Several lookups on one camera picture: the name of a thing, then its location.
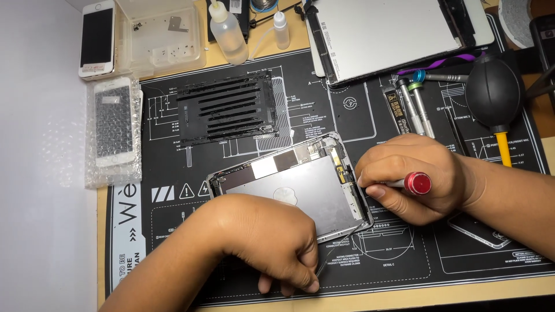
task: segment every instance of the red screwdriver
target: red screwdriver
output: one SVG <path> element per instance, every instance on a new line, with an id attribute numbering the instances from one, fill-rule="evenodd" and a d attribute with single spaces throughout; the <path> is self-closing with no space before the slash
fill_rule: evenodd
<path id="1" fill-rule="evenodd" d="M 426 195 L 432 189 L 432 180 L 424 172 L 411 172 L 404 179 L 386 182 L 390 188 L 404 188 L 412 195 Z"/>

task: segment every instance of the fingernail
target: fingernail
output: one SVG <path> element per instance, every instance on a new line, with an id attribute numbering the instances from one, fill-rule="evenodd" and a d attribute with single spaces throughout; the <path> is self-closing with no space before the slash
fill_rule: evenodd
<path id="1" fill-rule="evenodd" d="M 385 190 L 378 185 L 371 185 L 366 188 L 366 194 L 372 196 L 375 199 L 378 199 L 385 194 Z"/>
<path id="2" fill-rule="evenodd" d="M 320 289 L 320 283 L 318 283 L 318 281 L 315 280 L 314 282 L 312 282 L 312 285 L 305 288 L 304 291 L 306 291 L 307 293 L 312 293 L 313 294 L 313 293 L 317 292 L 318 289 Z"/>

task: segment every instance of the black repair mat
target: black repair mat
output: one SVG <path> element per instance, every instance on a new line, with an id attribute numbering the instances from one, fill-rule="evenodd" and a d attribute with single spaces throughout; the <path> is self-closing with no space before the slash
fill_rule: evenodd
<path id="1" fill-rule="evenodd" d="M 495 43 L 487 49 L 499 51 L 504 48 Z M 286 117 L 279 120 L 279 138 L 257 140 L 250 137 L 192 148 L 180 145 L 175 102 L 178 88 L 264 70 L 272 72 L 276 110 L 281 110 L 281 115 Z M 124 266 L 119 267 L 119 272 L 117 270 L 117 257 L 119 264 L 125 263 L 127 258 L 112 244 L 115 246 L 121 240 L 130 246 L 128 250 L 132 247 L 137 249 L 136 244 L 140 244 L 137 251 L 144 250 L 148 254 L 188 215 L 209 200 L 204 184 L 209 173 L 332 130 L 341 134 L 350 159 L 356 164 L 369 148 L 397 135 L 380 87 L 396 81 L 398 76 L 386 74 L 366 83 L 328 90 L 325 82 L 312 71 L 311 54 L 305 49 L 260 58 L 238 67 L 225 65 L 142 83 L 145 102 L 140 214 L 135 220 L 132 220 L 136 217 L 133 215 L 133 218 L 125 217 L 127 219 L 123 222 L 116 222 L 116 217 L 130 216 L 138 210 L 130 210 L 131 206 L 125 204 L 122 209 L 126 210 L 117 211 L 119 208 L 109 205 L 107 293 L 119 278 L 125 276 Z M 461 83 L 424 83 L 422 96 L 437 140 L 456 149 L 443 111 L 451 109 L 471 155 L 501 163 L 496 139 L 470 116 L 464 91 L 465 85 Z M 514 121 L 508 137 L 514 167 L 548 172 L 530 112 L 523 112 Z M 124 189 L 123 194 L 128 194 L 129 190 L 132 191 L 132 188 Z M 109 197 L 112 198 L 123 196 L 121 188 L 110 192 Z M 116 199 L 109 199 L 109 202 L 116 207 Z M 298 290 L 293 299 L 512 279 L 555 272 L 555 265 L 516 242 L 496 249 L 455 230 L 447 220 L 415 228 L 375 201 L 369 203 L 372 205 L 374 228 L 352 235 L 337 247 L 322 272 L 318 294 L 307 295 Z M 140 220 L 139 224 L 117 230 L 122 234 L 116 234 L 117 227 L 137 220 Z M 142 234 L 144 240 L 137 242 L 134 239 L 136 231 Z M 327 254 L 338 242 L 321 244 L 320 255 Z M 142 253 L 135 252 L 135 258 L 142 257 Z M 138 260 L 127 259 L 128 270 L 132 266 L 130 262 Z M 196 303 L 208 306 L 285 300 L 279 293 L 277 283 L 269 294 L 260 295 L 258 276 L 258 272 L 241 261 L 226 259 L 214 271 Z"/>

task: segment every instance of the hand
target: hand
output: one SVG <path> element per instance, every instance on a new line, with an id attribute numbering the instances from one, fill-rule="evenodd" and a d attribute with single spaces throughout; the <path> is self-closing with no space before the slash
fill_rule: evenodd
<path id="1" fill-rule="evenodd" d="M 403 220 L 424 225 L 443 218 L 472 194 L 472 178 L 461 158 L 434 139 L 405 134 L 369 149 L 355 171 L 359 186 L 366 188 L 369 196 Z M 411 172 L 430 176 L 428 194 L 412 196 L 376 184 L 403 179 Z"/>
<path id="2" fill-rule="evenodd" d="M 224 254 L 261 272 L 261 293 L 270 290 L 273 278 L 281 280 L 284 296 L 295 288 L 318 291 L 316 226 L 309 216 L 293 205 L 251 195 L 223 195 L 211 202 L 218 207 Z"/>

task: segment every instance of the warning triangle symbol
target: warning triangle symbol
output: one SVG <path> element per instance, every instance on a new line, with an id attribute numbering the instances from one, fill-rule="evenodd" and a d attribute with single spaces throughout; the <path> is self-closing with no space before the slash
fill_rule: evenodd
<path id="1" fill-rule="evenodd" d="M 185 198 L 193 198 L 195 197 L 195 193 L 193 193 L 193 190 L 191 190 L 191 187 L 185 183 L 185 185 L 183 186 L 183 189 L 181 190 L 181 194 L 179 194 L 179 199 L 185 199 Z"/>
<path id="2" fill-rule="evenodd" d="M 199 189 L 198 196 L 210 196 L 210 192 L 208 191 L 208 184 L 206 181 L 203 182 L 203 185 Z"/>

